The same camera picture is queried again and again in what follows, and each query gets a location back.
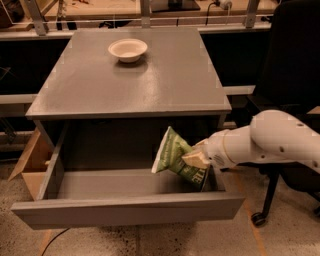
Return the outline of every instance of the cabinet top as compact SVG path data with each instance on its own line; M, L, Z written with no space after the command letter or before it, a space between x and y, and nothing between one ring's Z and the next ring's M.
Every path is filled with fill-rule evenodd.
M124 64L108 52L119 39L147 43ZM27 112L30 119L210 115L231 110L195 28L75 32Z

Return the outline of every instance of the black office chair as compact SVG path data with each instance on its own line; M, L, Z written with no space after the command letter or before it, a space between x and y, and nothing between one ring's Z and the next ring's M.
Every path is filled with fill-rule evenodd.
M249 113L280 109L319 131L317 120L306 113L320 106L320 1L282 1L274 12L269 40L258 83L248 96ZM266 222L279 175L292 189L320 202L320 175L312 169L297 163L259 165L259 170L270 183L263 211L252 216L256 226ZM320 207L314 212L319 216Z

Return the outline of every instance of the chair leg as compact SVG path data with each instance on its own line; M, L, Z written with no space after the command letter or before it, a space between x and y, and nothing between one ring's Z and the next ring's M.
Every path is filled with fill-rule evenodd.
M266 198L264 201L264 206L262 212L257 212L251 216L251 221L256 227L261 227L267 221L267 216L270 211L272 199L277 187L277 183L279 180L280 170L281 168L279 165L267 165L262 170L262 173L267 173L268 177L270 178L268 191L266 194Z

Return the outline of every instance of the green snack bag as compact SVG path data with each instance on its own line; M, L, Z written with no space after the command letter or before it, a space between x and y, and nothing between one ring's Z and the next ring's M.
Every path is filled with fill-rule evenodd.
M151 172L158 173L170 170L201 189L206 176L206 169L187 165L182 159L183 155L191 151L193 151L193 148L169 126L162 138Z

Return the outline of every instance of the drawer front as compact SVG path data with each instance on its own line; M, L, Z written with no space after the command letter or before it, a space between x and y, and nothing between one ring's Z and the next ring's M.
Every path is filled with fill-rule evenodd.
M239 194L202 192L109 200L40 200L16 203L12 211L33 229L54 229L232 219L242 202Z

